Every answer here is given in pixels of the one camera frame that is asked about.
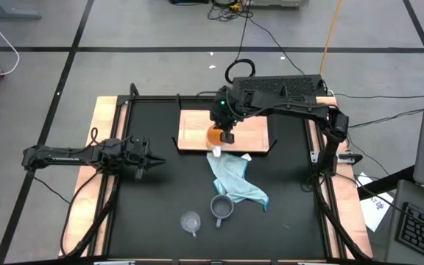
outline gray mug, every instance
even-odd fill
[[[233,201],[227,195],[217,195],[211,202],[212,214],[217,218],[216,227],[220,228],[222,220],[229,217],[233,212]]]

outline light blue cloth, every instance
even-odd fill
[[[216,180],[213,185],[219,194],[226,194],[234,203],[251,199],[261,203],[267,211],[269,197],[260,188],[244,179],[248,160],[226,153],[216,158],[211,152],[207,154],[207,160],[215,174]]]

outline wooden table frame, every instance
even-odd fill
[[[94,108],[93,118],[91,120],[90,130],[93,127],[97,127],[98,141],[101,141],[105,138],[124,137],[124,123],[128,119],[128,113],[130,110],[127,109],[127,104],[117,105],[118,97],[117,96],[100,96],[97,98],[96,107]],[[336,98],[334,97],[317,97],[317,102],[335,105]],[[114,116],[117,113],[119,119],[117,124],[114,124]],[[317,129],[315,123],[308,121],[308,128],[311,137],[311,145],[313,146],[313,151],[319,151],[319,136],[317,134]],[[343,152],[347,149],[347,144],[342,143],[339,145],[339,152]],[[79,170],[77,184],[75,186],[75,191],[89,178],[94,174],[94,168],[90,166],[82,166]],[[351,165],[339,164],[336,168],[338,174],[353,177],[353,167]],[[74,201],[74,204],[71,209],[71,214],[68,220],[68,226],[65,231],[65,237],[63,239],[64,248],[66,252],[72,250],[78,241],[84,236],[86,230],[92,224],[96,209],[99,207],[98,203],[105,203],[107,198],[110,195],[110,190],[113,184],[113,176],[108,176],[104,179],[106,187],[106,192],[100,194],[101,185],[102,185],[102,176],[96,176],[86,187],[78,194],[77,199]],[[328,202],[328,193],[327,186],[332,186],[334,198],[336,199],[336,207],[338,209],[339,221],[355,243],[361,248],[361,250],[372,257],[372,250],[367,236],[366,225],[364,223],[364,217],[361,210],[361,205],[359,202],[359,196],[356,184],[350,180],[347,180],[343,177],[333,177],[331,183],[324,182],[322,184],[322,193],[325,199]],[[101,227],[98,230],[97,237],[95,240],[95,246],[90,250],[94,255],[101,255],[103,249],[105,248],[106,240],[106,224],[107,219],[103,221]],[[333,258],[343,258],[341,257],[339,251],[339,246],[341,243],[336,237],[335,230],[331,223],[327,220],[326,227],[328,229],[328,239],[330,242],[331,256]],[[351,253],[345,248],[345,252],[348,258],[352,258]]]

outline gray floor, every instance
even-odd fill
[[[40,21],[1,21],[15,46],[71,46],[87,0],[2,1],[4,6],[37,10]],[[273,33],[282,46],[325,45],[337,0],[312,0],[295,10],[257,10],[254,21]],[[411,0],[424,29],[424,1]],[[163,47],[237,46],[243,20],[209,21],[209,6],[171,6],[166,0],[95,0],[80,46]],[[271,46],[268,34],[249,24],[245,46]],[[0,38],[0,46],[5,46]],[[334,47],[423,47],[400,0],[345,1],[333,34]],[[236,53],[77,53],[49,133],[47,145],[82,146],[96,97],[128,93],[135,82],[143,95],[195,94],[225,84],[223,73]],[[257,75],[298,74],[281,53],[242,53],[257,65]],[[307,74],[318,72],[321,54],[289,53]],[[0,80],[0,241],[18,195],[24,170],[22,149],[37,142],[66,53],[23,52],[17,70]],[[0,52],[0,65],[15,56]],[[233,76],[248,75],[237,66]],[[424,94],[424,54],[328,54],[323,73],[330,89],[350,95]],[[392,116],[423,107],[423,99],[339,98],[350,123]],[[350,131],[354,142],[389,172],[412,165],[421,115]],[[384,176],[371,160],[356,172]],[[64,197],[70,198],[78,169],[52,167],[37,171]],[[67,205],[39,183],[31,187],[6,262],[56,258]],[[371,233],[377,258],[382,257],[388,229],[384,220]]]

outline paper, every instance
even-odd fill
[[[361,173],[361,175],[358,177],[358,180],[362,185],[366,185],[372,182],[370,178],[365,176],[365,173]],[[394,200],[394,198],[392,198],[386,192],[379,194],[378,196],[386,199],[390,203],[392,203]],[[372,197],[361,201],[364,221],[366,222],[366,226],[371,229],[372,232],[375,232],[387,210],[389,210],[389,207],[390,205],[387,204],[387,202],[384,202],[381,198],[378,197]]]

